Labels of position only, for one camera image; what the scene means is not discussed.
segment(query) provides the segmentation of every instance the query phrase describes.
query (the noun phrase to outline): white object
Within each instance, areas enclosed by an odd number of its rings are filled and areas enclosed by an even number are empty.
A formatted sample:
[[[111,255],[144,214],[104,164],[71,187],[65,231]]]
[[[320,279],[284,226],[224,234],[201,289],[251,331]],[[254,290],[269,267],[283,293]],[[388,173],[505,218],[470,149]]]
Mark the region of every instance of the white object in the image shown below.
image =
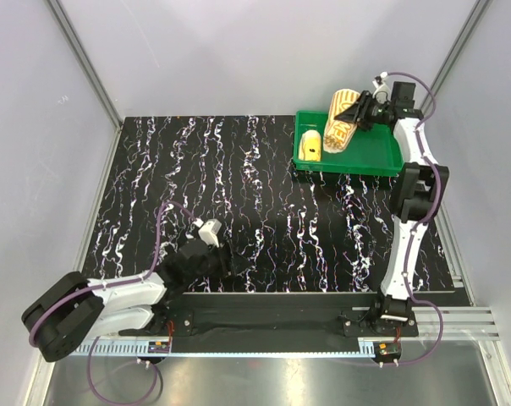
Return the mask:
[[[220,231],[221,226],[222,224],[216,218],[213,218],[203,224],[203,227],[199,229],[199,237],[205,241],[207,245],[219,247],[220,242],[217,234]]]
[[[425,166],[426,161],[424,158],[426,157],[434,164],[437,164],[437,161],[434,159],[434,156],[432,156],[428,144],[426,143],[424,124],[422,124],[419,128],[420,142],[423,152],[417,142],[415,126],[419,123],[419,121],[420,120],[418,118],[403,118],[395,124],[393,135],[398,142],[404,162],[417,162],[419,165]],[[420,224],[414,232],[414,225],[416,223],[416,221],[401,222],[399,217],[394,218],[394,237],[391,248],[391,256],[389,258],[387,272],[381,285],[384,296],[391,296],[391,298],[396,300],[407,300],[409,297],[408,289],[404,285],[404,262],[406,260],[406,250],[411,239],[411,235],[414,233],[415,235],[409,251],[408,265],[406,268],[408,284],[412,288],[415,264],[417,263],[417,257],[419,256],[420,243],[427,229],[427,225]],[[382,315],[382,318],[400,321],[408,320],[407,318],[389,315]]]
[[[421,152],[419,144],[417,143],[415,126],[419,121],[418,118],[403,118],[394,126],[393,135],[398,142],[400,152],[402,152],[402,158],[404,162],[417,162],[420,165],[426,165],[425,159],[423,159],[423,157],[426,157],[432,163],[438,164],[426,143],[424,124],[419,127],[419,135],[424,152]]]
[[[141,276],[140,283],[130,283],[113,288],[108,286],[111,283],[131,280],[136,277],[138,277],[138,275],[114,279],[88,280],[88,286],[103,285],[105,287],[105,289],[97,289],[93,291],[95,296],[99,296],[103,299],[103,305],[105,308],[102,311],[102,315],[108,315],[115,311],[137,305],[153,305],[157,303],[167,291],[163,285],[163,280],[156,273],[153,273],[144,281]]]
[[[393,247],[391,249],[389,264],[387,265],[387,272],[382,281],[383,295],[390,295],[393,299],[407,300],[409,297],[408,290],[404,286],[404,261],[406,259],[406,250],[410,236],[416,223],[415,221],[401,222],[400,218],[396,216],[394,218]],[[426,229],[426,225],[419,225],[409,252],[407,273],[410,287],[412,287],[412,282],[414,280],[415,263],[417,262],[419,247]]]
[[[139,330],[146,326],[152,320],[152,317],[154,317],[154,313],[148,305],[122,309],[107,315],[101,314],[86,334],[86,339],[132,328]]]

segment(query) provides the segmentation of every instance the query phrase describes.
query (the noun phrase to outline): white wall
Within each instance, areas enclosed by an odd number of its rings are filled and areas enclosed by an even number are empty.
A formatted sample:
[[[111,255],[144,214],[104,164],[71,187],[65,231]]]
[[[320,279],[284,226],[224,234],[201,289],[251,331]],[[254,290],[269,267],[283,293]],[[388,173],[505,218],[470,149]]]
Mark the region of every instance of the white wall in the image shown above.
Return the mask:
[[[430,83],[474,2],[62,0],[127,116],[327,110],[383,70]]]
[[[511,0],[493,2],[427,124],[448,165],[445,197],[480,305],[490,305],[511,363]]]
[[[45,2],[0,0],[0,405],[35,363],[20,317],[73,270],[113,126]]]

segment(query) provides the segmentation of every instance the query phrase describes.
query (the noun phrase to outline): metal frame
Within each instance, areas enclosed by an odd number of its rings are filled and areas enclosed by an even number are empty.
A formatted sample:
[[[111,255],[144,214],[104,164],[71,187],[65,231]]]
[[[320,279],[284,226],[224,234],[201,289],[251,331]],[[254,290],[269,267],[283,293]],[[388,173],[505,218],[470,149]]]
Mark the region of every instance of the metal frame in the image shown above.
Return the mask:
[[[440,89],[442,88],[443,82],[448,77],[449,72],[457,62],[460,53],[464,50],[466,43],[472,36],[476,26],[481,21],[481,18],[488,10],[488,7],[491,5],[492,0],[477,0],[474,4],[474,7],[471,9],[468,18],[464,22],[464,25],[460,29],[459,35],[455,39],[455,42],[451,46],[448,55],[445,57],[442,67],[438,70],[436,74],[436,78],[431,84],[431,90],[434,95],[436,95]],[[429,95],[425,96],[425,100],[421,104],[421,110],[426,112],[428,107],[432,104],[432,100]]]
[[[124,120],[118,114],[113,101],[107,94],[103,83],[100,81],[96,70],[88,58],[88,55],[86,55],[86,51],[83,48],[82,43],[77,36],[77,33],[75,32],[73,24],[71,23],[63,8],[63,5],[61,4],[60,0],[45,0],[45,3],[51,10],[51,13],[54,19],[57,21],[60,30],[62,30],[64,37],[69,44],[69,47],[73,51],[75,58],[79,62],[82,71],[85,73],[91,88],[94,90],[98,100],[105,109],[105,113],[111,120],[111,123],[113,123],[114,128],[120,129]]]
[[[103,84],[99,80],[99,77],[91,64],[90,59],[86,55],[80,39],[76,35],[74,27],[63,9],[60,0],[45,0],[45,2],[51,9],[52,15],[63,31],[66,41],[70,45],[81,68],[85,72],[92,89],[96,93],[96,96],[103,105],[108,117],[117,129],[114,142],[111,144],[111,150],[109,151],[107,161],[104,166],[85,236],[81,241],[78,258],[75,264],[75,269],[79,270],[82,267],[88,250],[88,242],[91,238],[94,222],[96,221],[101,199],[105,191],[107,177],[113,163],[114,152],[120,136],[122,119],[118,115],[118,112],[103,87]],[[463,28],[459,32],[457,39],[446,56],[442,67],[439,69],[437,77],[432,83],[431,88],[435,94],[441,89],[450,70],[456,63],[460,53],[464,49],[464,46],[471,37],[475,27],[481,20],[481,17],[484,15],[491,2],[492,0],[476,1],[468,19],[465,21]],[[423,101],[422,108],[425,111],[430,105],[431,101],[427,97]],[[470,282],[466,276],[464,262],[456,245],[453,230],[444,205],[440,208],[440,212],[436,218],[436,223],[448,258],[454,286],[456,288],[464,287],[469,295],[470,304],[475,305],[475,299]],[[460,307],[442,308],[442,310],[444,311],[445,317],[444,339],[468,339],[470,341],[477,341],[498,405],[511,405],[511,373],[503,353],[502,343],[499,341],[499,336],[497,335],[497,329],[494,325],[490,309]],[[435,314],[432,310],[427,308],[418,308],[415,309],[415,312],[418,315],[419,329],[422,334],[422,339],[433,339],[437,331],[437,318],[435,317]],[[364,342],[370,345],[370,338],[365,338]],[[55,364],[45,362],[39,354],[37,359],[36,368],[24,402],[25,406],[42,406],[44,404],[54,370]]]
[[[503,352],[502,342],[479,342],[494,396],[498,406],[511,406],[511,370]]]

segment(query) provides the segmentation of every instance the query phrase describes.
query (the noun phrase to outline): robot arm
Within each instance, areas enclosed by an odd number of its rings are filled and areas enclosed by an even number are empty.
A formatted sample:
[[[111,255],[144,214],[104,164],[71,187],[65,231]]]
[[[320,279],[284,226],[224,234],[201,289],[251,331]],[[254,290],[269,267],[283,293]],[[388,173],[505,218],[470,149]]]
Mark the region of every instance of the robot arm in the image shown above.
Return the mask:
[[[87,338],[152,330],[158,324],[162,327],[165,323],[157,312],[159,305],[180,295],[198,277],[230,275],[232,254],[219,237],[221,223],[210,220],[197,225],[200,238],[166,256],[150,276],[86,279],[79,272],[70,272],[45,292],[22,315],[30,333],[39,323],[35,345],[45,360],[64,358]],[[56,309],[43,320],[53,307]]]
[[[386,77],[386,73],[377,76],[373,82],[376,87],[374,94],[363,91],[357,102],[335,119],[356,123],[361,129],[370,129],[375,123],[387,125],[404,159],[391,194],[390,210],[394,221],[392,251],[378,298],[371,308],[371,319],[375,323],[383,321],[384,324],[400,325],[412,316],[409,290],[404,286],[404,279],[407,278],[410,290],[413,290],[415,264],[428,227],[428,223],[419,221],[426,218],[435,201],[437,207],[432,215],[437,214],[449,171],[437,164],[426,142],[425,125],[419,125],[423,115],[414,107],[415,84],[395,82],[390,92],[385,84]],[[391,96],[385,97],[386,100],[378,100],[379,95],[389,93]],[[436,196],[436,180],[427,160],[434,165],[440,178],[440,196]]]

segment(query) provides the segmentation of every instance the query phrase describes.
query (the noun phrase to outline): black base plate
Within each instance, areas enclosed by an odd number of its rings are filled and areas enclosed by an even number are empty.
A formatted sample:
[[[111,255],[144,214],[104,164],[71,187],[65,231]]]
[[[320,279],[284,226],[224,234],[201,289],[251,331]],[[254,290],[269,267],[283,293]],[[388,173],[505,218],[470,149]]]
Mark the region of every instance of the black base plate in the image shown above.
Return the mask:
[[[389,337],[397,335],[397,327],[385,321],[370,322],[365,319],[366,310],[343,310],[343,334],[345,337]],[[417,320],[412,313],[411,322],[400,326],[401,337],[419,337]]]

